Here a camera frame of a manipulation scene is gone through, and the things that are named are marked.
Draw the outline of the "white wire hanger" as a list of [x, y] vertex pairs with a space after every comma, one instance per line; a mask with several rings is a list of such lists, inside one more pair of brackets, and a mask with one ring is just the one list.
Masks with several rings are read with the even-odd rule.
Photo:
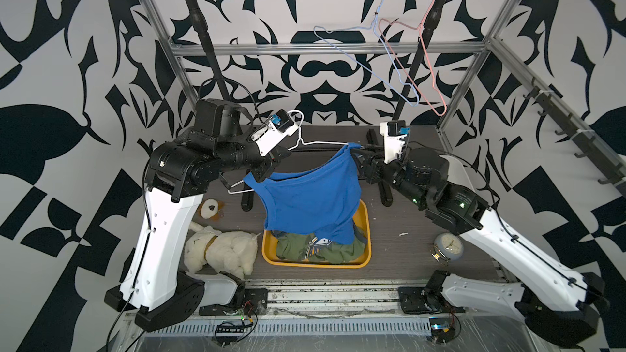
[[[292, 147], [289, 147], [290, 151], [296, 150], [298, 147], [302, 148], [305, 146], [312, 146], [312, 145], [332, 145], [332, 146], [339, 146], [339, 148], [341, 148], [342, 146], [346, 145], [346, 143], [343, 142], [338, 142], [338, 141], [323, 141], [323, 140], [314, 140], [311, 142], [306, 142], [303, 138], [302, 135], [302, 125], [303, 125], [303, 121], [304, 121], [304, 113], [298, 109], [294, 109], [294, 110], [290, 110], [287, 112], [290, 116], [292, 116], [293, 114], [295, 115], [299, 115], [301, 120], [300, 122], [298, 122], [296, 124], [297, 130], [298, 130], [298, 140], [295, 143], [295, 145], [293, 145]], [[229, 195], [237, 195], [237, 194], [243, 194], [243, 193], [247, 193], [247, 192], [252, 192], [253, 189], [244, 189], [241, 191], [233, 191], [233, 187], [237, 187], [241, 184], [245, 184], [244, 180], [241, 179], [241, 181], [231, 185], [228, 182], [225, 182], [223, 185], [226, 187], [227, 192]]]

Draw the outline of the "blue tank top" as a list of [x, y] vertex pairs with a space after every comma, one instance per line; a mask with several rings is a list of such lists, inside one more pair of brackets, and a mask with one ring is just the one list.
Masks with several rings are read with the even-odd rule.
[[266, 210], [264, 228], [352, 244], [353, 217], [362, 191], [350, 152], [359, 148], [357, 143], [349, 143], [316, 169], [274, 173], [260, 183], [247, 174], [244, 182], [256, 192]]

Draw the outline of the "dark green printed tank top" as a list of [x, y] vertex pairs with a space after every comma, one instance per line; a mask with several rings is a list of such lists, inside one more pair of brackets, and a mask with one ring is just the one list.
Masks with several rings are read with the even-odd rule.
[[339, 244], [315, 234], [281, 233], [277, 238], [276, 255], [287, 262], [342, 265], [358, 259], [366, 247], [366, 242], [356, 236], [351, 244]]

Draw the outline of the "pink wire hanger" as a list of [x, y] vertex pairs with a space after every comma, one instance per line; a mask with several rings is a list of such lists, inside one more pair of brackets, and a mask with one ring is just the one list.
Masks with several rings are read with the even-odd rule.
[[[425, 11], [424, 16], [422, 17], [422, 20], [417, 26], [410, 26], [409, 24], [405, 24], [404, 22], [401, 22], [399, 19], [396, 19], [394, 21], [389, 21], [388, 19], [382, 18], [380, 21], [378, 21], [378, 31], [381, 33], [379, 39], [382, 41], [383, 47], [386, 48], [389, 52], [391, 52], [391, 63], [393, 65], [395, 65], [395, 63], [399, 60], [398, 55], [396, 54], [394, 49], [391, 47], [389, 41], [386, 38], [385, 33], [381, 29], [381, 26], [384, 23], [386, 23], [389, 28], [395, 25], [401, 25], [401, 26], [404, 26], [406, 29], [417, 31], [418, 33], [417, 53], [414, 56], [414, 60], [409, 70], [404, 68], [403, 65], [400, 65], [400, 68], [402, 69], [402, 72], [404, 73], [404, 76], [400, 75], [400, 80], [401, 81], [408, 80], [407, 83], [404, 83], [404, 87], [407, 88], [407, 91], [410, 91], [410, 90], [414, 91], [417, 103], [419, 103], [420, 101], [425, 101], [428, 107], [430, 108], [430, 110], [435, 113], [436, 117], [443, 117], [448, 112], [448, 103], [446, 102], [443, 96], [443, 92], [440, 91], [440, 88], [438, 88], [437, 86], [434, 66], [431, 63], [430, 57], [428, 54], [428, 49], [427, 49], [428, 43], [425, 41], [425, 31], [426, 31], [425, 24], [427, 21], [433, 21], [433, 18], [430, 16], [430, 13], [435, 8], [435, 4], [443, 4], [443, 2], [441, 2], [440, 0], [431, 0], [430, 5], [428, 6], [427, 10]], [[417, 83], [415, 82], [415, 76], [417, 75], [417, 72], [423, 60], [425, 60], [426, 67], [428, 68], [430, 72], [432, 87], [437, 92], [440, 98], [440, 102], [442, 103], [442, 106], [443, 106], [442, 112], [439, 112], [437, 108], [433, 106], [432, 102], [430, 102], [428, 98], [422, 94], [419, 87], [417, 86]]]

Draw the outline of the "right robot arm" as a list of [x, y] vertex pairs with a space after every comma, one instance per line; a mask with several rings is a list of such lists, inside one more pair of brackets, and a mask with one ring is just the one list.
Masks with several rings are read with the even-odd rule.
[[566, 267], [515, 231], [476, 192], [450, 180], [448, 158], [432, 148], [413, 149], [406, 161], [385, 162], [374, 147], [350, 154], [368, 183], [386, 183], [435, 225], [482, 249], [517, 278], [495, 283], [436, 271], [425, 300], [515, 319], [564, 349], [597, 333], [609, 307], [602, 278]]

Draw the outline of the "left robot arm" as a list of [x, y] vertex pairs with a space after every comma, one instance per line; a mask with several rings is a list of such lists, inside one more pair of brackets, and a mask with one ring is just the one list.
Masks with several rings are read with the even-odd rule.
[[135, 324], [155, 332], [188, 319], [201, 306], [226, 306], [243, 281], [231, 271], [198, 279], [179, 268], [192, 218], [210, 183], [227, 170], [267, 179], [290, 152], [280, 142], [297, 126], [281, 109], [260, 126], [241, 127], [247, 109], [220, 99], [196, 105], [193, 126], [154, 150], [143, 174], [144, 220], [127, 275], [107, 291], [114, 310], [136, 310]]

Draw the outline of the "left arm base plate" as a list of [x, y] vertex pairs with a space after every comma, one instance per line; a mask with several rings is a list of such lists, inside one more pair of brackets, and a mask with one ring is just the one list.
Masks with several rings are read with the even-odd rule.
[[267, 288], [244, 288], [238, 290], [226, 305], [202, 306], [200, 316], [261, 315], [267, 310]]

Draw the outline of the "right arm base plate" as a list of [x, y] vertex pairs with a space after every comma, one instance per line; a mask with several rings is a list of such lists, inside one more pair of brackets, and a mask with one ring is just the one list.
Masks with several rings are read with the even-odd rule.
[[426, 287], [399, 287], [399, 304], [407, 315], [465, 313], [462, 307], [453, 306], [440, 293]]

